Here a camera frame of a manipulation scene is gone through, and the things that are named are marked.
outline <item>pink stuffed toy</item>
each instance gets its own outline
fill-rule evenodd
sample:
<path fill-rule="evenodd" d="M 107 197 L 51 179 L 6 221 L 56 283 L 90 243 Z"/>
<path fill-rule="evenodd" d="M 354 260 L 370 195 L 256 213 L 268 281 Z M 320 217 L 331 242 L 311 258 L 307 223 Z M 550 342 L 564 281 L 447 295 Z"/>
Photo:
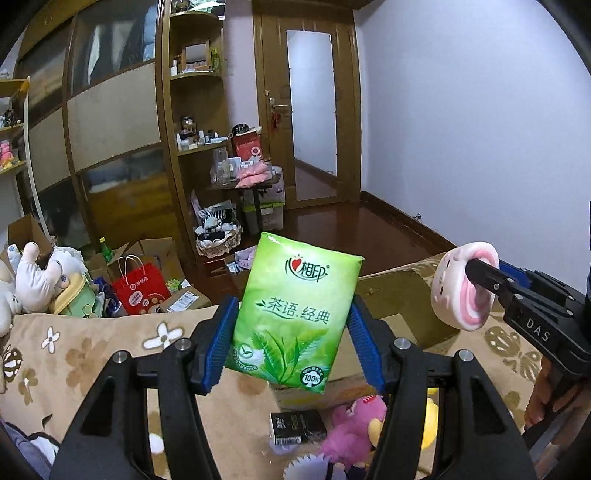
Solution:
<path fill-rule="evenodd" d="M 10 142 L 8 140 L 0 143 L 0 165 L 4 168 L 14 160 L 12 151 L 10 149 Z"/>
<path fill-rule="evenodd" d="M 383 422 L 387 409 L 382 397 L 375 395 L 358 398 L 351 408 L 336 407 L 332 414 L 333 429 L 319 453 L 324 453 L 333 463 L 342 463 L 346 469 L 366 461 L 372 447 L 369 422 L 373 419 Z"/>

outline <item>black box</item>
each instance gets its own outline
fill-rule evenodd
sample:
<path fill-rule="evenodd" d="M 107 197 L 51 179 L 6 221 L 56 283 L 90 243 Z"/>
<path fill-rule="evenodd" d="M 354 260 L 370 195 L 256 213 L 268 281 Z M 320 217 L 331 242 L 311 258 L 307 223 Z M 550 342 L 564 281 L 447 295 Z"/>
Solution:
<path fill-rule="evenodd" d="M 318 410 L 271 413 L 269 420 L 275 445 L 299 445 L 326 438 L 326 427 Z"/>

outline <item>paper bag handle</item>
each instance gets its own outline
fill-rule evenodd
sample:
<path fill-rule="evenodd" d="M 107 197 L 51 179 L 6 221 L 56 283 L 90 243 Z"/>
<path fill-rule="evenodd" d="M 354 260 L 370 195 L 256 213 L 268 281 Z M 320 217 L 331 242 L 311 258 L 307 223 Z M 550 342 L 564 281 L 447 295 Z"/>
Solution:
<path fill-rule="evenodd" d="M 125 264 L 124 264 L 125 273 L 123 273 L 121 271 L 121 259 L 122 258 L 125 259 Z M 123 255 L 122 257 L 119 257 L 119 259 L 117 260 L 117 264 L 119 265 L 119 273 L 121 273 L 121 276 L 125 279 L 125 282 L 127 283 L 127 285 L 129 285 L 129 280 L 127 280 L 127 261 L 128 260 L 133 260 L 138 266 L 141 265 L 142 269 L 144 270 L 144 275 L 146 273 L 146 267 L 137 255 L 130 254 L 130 255 Z"/>

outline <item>green bottle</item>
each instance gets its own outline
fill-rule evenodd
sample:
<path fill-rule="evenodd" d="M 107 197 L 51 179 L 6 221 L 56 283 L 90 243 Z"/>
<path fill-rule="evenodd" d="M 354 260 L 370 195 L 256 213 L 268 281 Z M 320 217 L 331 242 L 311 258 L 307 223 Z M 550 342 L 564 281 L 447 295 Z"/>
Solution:
<path fill-rule="evenodd" d="M 109 263 L 113 259 L 113 251 L 109 248 L 109 245 L 105 243 L 105 237 L 102 236 L 99 238 L 100 242 L 100 251 L 105 257 L 105 261 Z"/>

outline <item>pink toy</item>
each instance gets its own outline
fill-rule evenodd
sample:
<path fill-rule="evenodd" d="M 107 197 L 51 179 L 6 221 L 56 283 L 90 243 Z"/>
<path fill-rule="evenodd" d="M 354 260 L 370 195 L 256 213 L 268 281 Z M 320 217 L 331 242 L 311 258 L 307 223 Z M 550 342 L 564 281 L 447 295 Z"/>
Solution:
<path fill-rule="evenodd" d="M 466 277 L 466 263 L 472 258 L 499 268 L 499 255 L 491 244 L 474 242 L 445 254 L 431 285 L 431 307 L 444 323 L 469 332 L 482 327 L 491 312 L 495 296 Z"/>
<path fill-rule="evenodd" d="M 260 175 L 262 173 L 265 174 L 271 174 L 271 165 L 268 162 L 265 161 L 258 161 L 253 163 L 250 167 L 247 168 L 241 168 L 240 170 L 238 170 L 238 178 L 240 180 L 246 178 L 246 177 L 252 177 L 253 175 Z"/>
<path fill-rule="evenodd" d="M 14 160 L 12 150 L 10 149 L 10 142 L 8 140 L 0 143 L 0 165 L 4 167 L 5 164 Z"/>
<path fill-rule="evenodd" d="M 369 422 L 373 419 L 383 422 L 387 409 L 382 397 L 375 395 L 358 398 L 351 408 L 336 407 L 332 414 L 333 429 L 319 453 L 324 453 L 333 463 L 342 463 L 346 469 L 366 461 L 372 447 Z"/>
<path fill-rule="evenodd" d="M 238 182 L 238 184 L 236 185 L 236 188 L 239 189 L 239 188 L 252 187 L 253 185 L 256 185 L 257 183 L 262 183 L 262 182 L 270 180 L 270 179 L 271 178 L 266 173 L 260 173 L 258 175 L 244 177 L 241 181 Z"/>

